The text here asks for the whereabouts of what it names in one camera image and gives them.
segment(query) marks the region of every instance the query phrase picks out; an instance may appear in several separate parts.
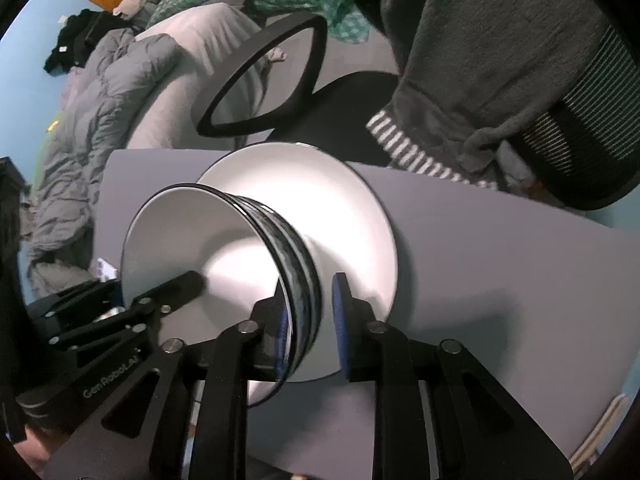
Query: metal pivot screw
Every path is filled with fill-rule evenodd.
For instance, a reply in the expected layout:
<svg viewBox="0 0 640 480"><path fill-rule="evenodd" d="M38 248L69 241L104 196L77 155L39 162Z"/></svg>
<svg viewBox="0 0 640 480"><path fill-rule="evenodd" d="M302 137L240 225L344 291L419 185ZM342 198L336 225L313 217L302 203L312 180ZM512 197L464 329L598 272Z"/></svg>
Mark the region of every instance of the metal pivot screw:
<svg viewBox="0 0 640 480"><path fill-rule="evenodd" d="M455 339L445 339L440 346L447 354L459 354L462 351L462 345Z"/></svg>
<svg viewBox="0 0 640 480"><path fill-rule="evenodd" d="M371 321L367 323L367 330L372 334L383 334L389 329L384 321Z"/></svg>
<svg viewBox="0 0 640 480"><path fill-rule="evenodd" d="M184 341L182 339L172 337L171 339L167 339L164 343L162 343L162 350L164 350L168 354L175 354L183 346Z"/></svg>
<svg viewBox="0 0 640 480"><path fill-rule="evenodd" d="M253 319L245 319L238 324L238 331L242 334L251 334L258 330L258 324Z"/></svg>

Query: gray comforter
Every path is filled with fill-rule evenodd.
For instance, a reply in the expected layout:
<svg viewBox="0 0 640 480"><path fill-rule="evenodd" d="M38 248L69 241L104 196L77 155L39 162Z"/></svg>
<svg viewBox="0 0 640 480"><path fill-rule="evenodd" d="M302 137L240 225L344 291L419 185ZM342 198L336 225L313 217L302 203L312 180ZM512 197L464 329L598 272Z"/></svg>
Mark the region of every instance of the gray comforter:
<svg viewBox="0 0 640 480"><path fill-rule="evenodd" d="M41 298L90 279L95 209L102 172L124 148L146 98L182 55L166 34L135 41L130 30L109 32L82 74L44 158L36 194L28 277Z"/></svg>

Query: chair seat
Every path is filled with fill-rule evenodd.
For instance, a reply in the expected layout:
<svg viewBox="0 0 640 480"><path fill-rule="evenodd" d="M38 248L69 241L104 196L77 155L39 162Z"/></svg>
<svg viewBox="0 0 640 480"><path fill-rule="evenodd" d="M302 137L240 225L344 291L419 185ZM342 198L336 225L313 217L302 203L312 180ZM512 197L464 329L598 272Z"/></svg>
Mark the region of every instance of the chair seat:
<svg viewBox="0 0 640 480"><path fill-rule="evenodd" d="M370 118L389 101L398 77L383 72L356 72L315 92L305 109L268 140L304 142L339 160L388 166L390 157L367 130Z"/></svg>

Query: table surface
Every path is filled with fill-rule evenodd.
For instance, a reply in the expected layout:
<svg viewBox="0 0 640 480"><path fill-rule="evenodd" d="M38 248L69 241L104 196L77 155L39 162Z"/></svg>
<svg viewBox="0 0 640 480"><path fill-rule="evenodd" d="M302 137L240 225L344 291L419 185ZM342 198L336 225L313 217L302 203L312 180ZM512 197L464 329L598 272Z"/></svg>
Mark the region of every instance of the table surface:
<svg viewBox="0 0 640 480"><path fill-rule="evenodd" d="M222 155L114 152L95 257L119 266L146 199L195 182ZM570 455L619 392L640 346L640 237L491 190L353 167L396 236L399 283L389 322L425 342L462 341ZM335 374L286 384L250 410L247 451L300 474L370 479L373 410L370 383Z"/></svg>

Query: gray sweatshirt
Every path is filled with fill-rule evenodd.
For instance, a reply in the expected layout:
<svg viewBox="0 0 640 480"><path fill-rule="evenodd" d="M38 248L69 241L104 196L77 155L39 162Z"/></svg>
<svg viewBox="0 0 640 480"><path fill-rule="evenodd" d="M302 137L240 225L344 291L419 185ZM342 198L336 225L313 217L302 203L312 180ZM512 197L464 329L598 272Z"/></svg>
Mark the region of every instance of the gray sweatshirt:
<svg viewBox="0 0 640 480"><path fill-rule="evenodd" d="M592 0L382 0L400 71L368 127L405 170L496 187L495 151L572 86L607 20Z"/></svg>

